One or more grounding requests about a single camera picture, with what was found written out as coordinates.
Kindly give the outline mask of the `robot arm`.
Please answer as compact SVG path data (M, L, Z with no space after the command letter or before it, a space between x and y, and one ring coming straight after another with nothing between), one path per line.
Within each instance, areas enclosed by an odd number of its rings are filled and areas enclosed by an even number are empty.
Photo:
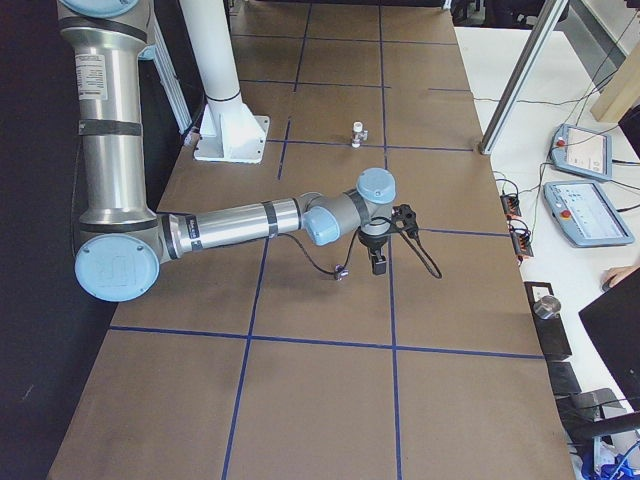
M166 55L150 1L61 1L62 37L73 47L80 104L87 208L78 227L75 276L90 295L125 302L145 294L163 264L191 253L305 231L317 246L349 236L385 272L396 182L369 168L337 196L309 192L242 206L196 206L208 195L192 177L173 175L158 210L146 194L139 62Z

